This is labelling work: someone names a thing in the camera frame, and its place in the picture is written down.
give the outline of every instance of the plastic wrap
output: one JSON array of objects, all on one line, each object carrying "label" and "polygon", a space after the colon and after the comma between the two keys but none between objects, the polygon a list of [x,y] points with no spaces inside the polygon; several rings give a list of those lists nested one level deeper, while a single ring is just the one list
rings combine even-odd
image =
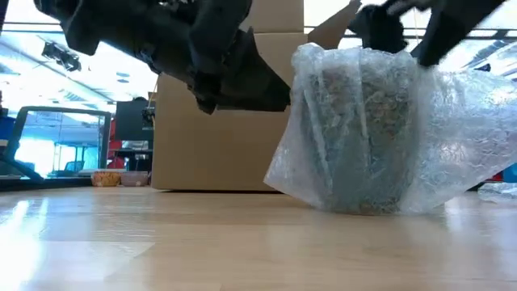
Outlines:
[{"label": "plastic wrap", "polygon": [[517,88],[408,53],[300,46],[265,182],[328,211],[425,213],[517,161]]},{"label": "plastic wrap", "polygon": [[517,205],[516,183],[486,183],[477,190],[477,193],[483,201]]}]

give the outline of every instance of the wooden table surface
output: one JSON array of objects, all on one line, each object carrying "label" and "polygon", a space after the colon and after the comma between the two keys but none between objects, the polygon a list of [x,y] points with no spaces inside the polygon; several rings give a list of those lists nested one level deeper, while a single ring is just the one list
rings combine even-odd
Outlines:
[{"label": "wooden table surface", "polygon": [[0,196],[1,291],[517,290],[517,208],[321,213],[284,195],[148,188]]}]

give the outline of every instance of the monitor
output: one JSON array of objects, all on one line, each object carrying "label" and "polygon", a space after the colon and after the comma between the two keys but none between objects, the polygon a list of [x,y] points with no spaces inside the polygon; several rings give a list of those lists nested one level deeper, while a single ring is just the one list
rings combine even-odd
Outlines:
[{"label": "monitor", "polygon": [[152,141],[153,125],[144,121],[142,111],[149,106],[147,100],[117,102],[115,114],[115,139],[117,141]]}]

